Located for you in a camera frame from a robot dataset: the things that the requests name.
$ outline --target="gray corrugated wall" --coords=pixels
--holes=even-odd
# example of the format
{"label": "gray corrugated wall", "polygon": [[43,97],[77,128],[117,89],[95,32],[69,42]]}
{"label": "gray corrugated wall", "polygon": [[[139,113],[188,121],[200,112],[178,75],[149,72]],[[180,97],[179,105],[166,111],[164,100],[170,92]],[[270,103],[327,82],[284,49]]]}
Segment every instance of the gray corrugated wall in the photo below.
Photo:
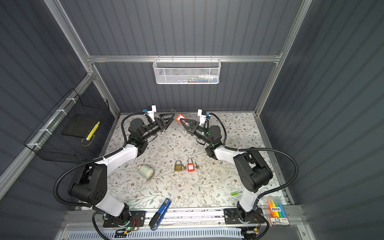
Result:
{"label": "gray corrugated wall", "polygon": [[273,147],[299,164],[290,189],[320,240],[382,235],[383,9],[314,1],[261,114]]}
{"label": "gray corrugated wall", "polygon": [[219,84],[157,84],[151,63],[96,63],[121,112],[255,110],[273,63],[222,63]]}
{"label": "gray corrugated wall", "polygon": [[[43,1],[0,1],[0,36],[2,173],[28,135],[86,72]],[[52,187],[69,167],[38,157],[31,161],[0,200],[1,239],[55,237],[68,207],[56,202]]]}
{"label": "gray corrugated wall", "polygon": [[90,55],[274,55],[299,0],[65,0]]}
{"label": "gray corrugated wall", "polygon": [[28,135],[86,72],[44,3],[0,1],[0,36],[3,172]]}
{"label": "gray corrugated wall", "polygon": [[[279,54],[300,0],[62,1],[90,55]],[[220,83],[158,85],[150,63],[96,63],[121,112],[253,111],[273,63],[223,63]]]}

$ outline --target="table surface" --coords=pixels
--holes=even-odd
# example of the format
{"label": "table surface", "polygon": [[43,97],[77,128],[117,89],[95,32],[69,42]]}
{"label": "table surface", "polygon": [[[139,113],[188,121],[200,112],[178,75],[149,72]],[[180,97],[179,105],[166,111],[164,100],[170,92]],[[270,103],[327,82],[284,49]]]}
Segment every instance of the table surface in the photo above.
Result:
{"label": "table surface", "polygon": [[[123,144],[121,115],[108,144],[106,152],[112,152]],[[232,147],[264,147],[253,113],[218,113],[227,130],[227,145]],[[127,134],[130,121],[124,122]],[[199,121],[196,114],[184,114],[188,119]],[[219,122],[212,116],[210,126]],[[267,152],[260,152],[273,171]],[[199,165],[195,172],[175,172],[176,160],[186,165],[192,158]],[[154,169],[154,177],[147,181],[139,174],[138,165],[146,164]],[[279,186],[274,176],[265,187],[269,190]],[[169,198],[171,208],[176,207],[223,207],[235,206],[241,194],[232,196],[230,193],[243,190],[234,164],[209,158],[204,146],[196,142],[196,137],[186,133],[183,126],[176,120],[167,131],[148,144],[146,151],[139,157],[125,162],[108,176],[108,191],[117,199],[126,202],[131,209],[159,208]],[[282,191],[267,196],[277,196],[286,204]]]}

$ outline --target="printed label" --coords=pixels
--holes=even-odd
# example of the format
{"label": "printed label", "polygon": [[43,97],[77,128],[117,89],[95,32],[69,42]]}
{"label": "printed label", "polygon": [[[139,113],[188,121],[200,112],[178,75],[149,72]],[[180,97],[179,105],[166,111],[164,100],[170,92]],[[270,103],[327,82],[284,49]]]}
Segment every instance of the printed label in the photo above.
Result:
{"label": "printed label", "polygon": [[176,118],[176,121],[178,121],[179,123],[181,123],[181,122],[180,122],[180,119],[181,119],[181,118],[185,118],[185,117],[184,117],[183,115],[179,114],[179,115],[177,116],[177,118]]}
{"label": "printed label", "polygon": [[272,212],[281,212],[281,208],[280,207],[271,207],[271,211]]}
{"label": "printed label", "polygon": [[286,217],[271,217],[270,220],[272,226],[290,226]]}

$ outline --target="white wire basket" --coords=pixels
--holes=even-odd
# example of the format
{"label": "white wire basket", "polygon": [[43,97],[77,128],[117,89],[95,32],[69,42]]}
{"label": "white wire basket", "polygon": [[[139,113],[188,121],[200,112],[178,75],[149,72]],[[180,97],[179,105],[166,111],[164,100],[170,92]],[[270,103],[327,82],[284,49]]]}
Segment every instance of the white wire basket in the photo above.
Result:
{"label": "white wire basket", "polygon": [[205,62],[153,61],[157,84],[218,84],[220,59]]}

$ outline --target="green marker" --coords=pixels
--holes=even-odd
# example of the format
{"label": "green marker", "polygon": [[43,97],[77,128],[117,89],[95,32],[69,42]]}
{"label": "green marker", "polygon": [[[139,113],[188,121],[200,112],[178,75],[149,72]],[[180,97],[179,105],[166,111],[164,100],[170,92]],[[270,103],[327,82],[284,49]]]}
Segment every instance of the green marker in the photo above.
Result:
{"label": "green marker", "polygon": [[237,194],[239,194],[239,193],[242,193],[243,191],[236,191],[236,192],[231,192],[231,195],[232,196],[235,196],[235,195],[237,195]]}

